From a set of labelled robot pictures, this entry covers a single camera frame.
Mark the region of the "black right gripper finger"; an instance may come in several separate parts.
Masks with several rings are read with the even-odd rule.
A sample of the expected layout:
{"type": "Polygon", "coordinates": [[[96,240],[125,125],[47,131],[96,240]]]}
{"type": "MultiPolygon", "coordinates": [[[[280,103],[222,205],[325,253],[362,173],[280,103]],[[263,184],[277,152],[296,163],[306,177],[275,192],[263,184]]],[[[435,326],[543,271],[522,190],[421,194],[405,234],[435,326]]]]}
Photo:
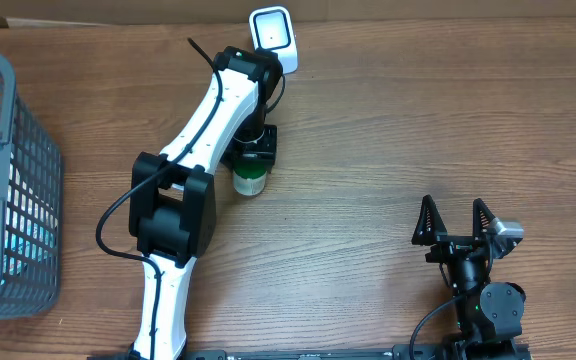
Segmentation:
{"type": "Polygon", "coordinates": [[[473,230],[472,235],[482,238],[483,234],[490,228],[495,215],[487,207],[481,198],[473,201],[473,230]]]}
{"type": "Polygon", "coordinates": [[[447,229],[431,195],[422,198],[420,215],[411,242],[413,245],[432,246],[445,240],[447,229]]]}

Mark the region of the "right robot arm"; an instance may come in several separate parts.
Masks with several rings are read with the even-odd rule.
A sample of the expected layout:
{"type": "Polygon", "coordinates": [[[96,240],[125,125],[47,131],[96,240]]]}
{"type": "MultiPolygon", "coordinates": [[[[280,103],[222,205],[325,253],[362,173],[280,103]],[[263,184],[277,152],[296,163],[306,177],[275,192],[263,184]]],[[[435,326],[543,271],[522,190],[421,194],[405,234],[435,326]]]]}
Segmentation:
{"type": "Polygon", "coordinates": [[[425,315],[414,328],[408,356],[416,355],[415,343],[423,326],[448,307],[456,312],[458,331],[433,347],[435,359],[529,359],[529,347],[519,346],[525,291],[516,283],[494,282],[495,261],[504,258],[524,238],[517,221],[495,216],[485,202],[473,201],[472,234],[451,235],[430,195],[422,198],[420,215],[411,243],[427,246],[425,261],[436,264],[452,297],[425,315]]]}

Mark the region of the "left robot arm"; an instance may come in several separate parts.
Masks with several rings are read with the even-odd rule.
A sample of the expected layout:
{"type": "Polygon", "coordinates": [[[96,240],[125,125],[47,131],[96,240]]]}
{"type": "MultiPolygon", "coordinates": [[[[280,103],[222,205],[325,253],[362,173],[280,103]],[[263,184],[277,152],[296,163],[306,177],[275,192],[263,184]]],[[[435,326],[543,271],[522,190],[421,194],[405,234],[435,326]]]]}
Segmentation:
{"type": "Polygon", "coordinates": [[[218,166],[232,172],[238,193],[256,196],[276,162],[278,131],[266,116],[284,86],[277,54],[228,46],[210,65],[210,87],[183,130],[133,164],[129,232],[146,259],[133,359],[179,359],[185,350],[190,279],[216,227],[218,166]]]}

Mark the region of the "green lid jar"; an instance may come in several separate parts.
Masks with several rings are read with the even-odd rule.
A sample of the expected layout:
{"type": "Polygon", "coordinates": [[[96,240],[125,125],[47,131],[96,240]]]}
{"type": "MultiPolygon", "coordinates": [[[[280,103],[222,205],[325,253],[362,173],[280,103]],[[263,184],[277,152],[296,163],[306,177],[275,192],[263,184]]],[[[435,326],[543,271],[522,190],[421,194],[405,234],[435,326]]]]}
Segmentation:
{"type": "Polygon", "coordinates": [[[266,184],[265,166],[251,159],[240,159],[233,163],[233,187],[243,196],[259,195],[266,184]]]}

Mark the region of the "teal tissue pack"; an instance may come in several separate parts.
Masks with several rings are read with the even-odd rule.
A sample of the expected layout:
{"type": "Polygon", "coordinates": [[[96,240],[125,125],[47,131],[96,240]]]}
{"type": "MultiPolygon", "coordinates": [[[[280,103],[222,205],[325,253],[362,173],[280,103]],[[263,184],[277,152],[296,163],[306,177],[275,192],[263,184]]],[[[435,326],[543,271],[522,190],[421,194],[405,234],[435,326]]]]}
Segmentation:
{"type": "Polygon", "coordinates": [[[30,220],[5,224],[0,227],[2,272],[16,274],[32,263],[54,263],[58,246],[54,232],[30,220]]]}

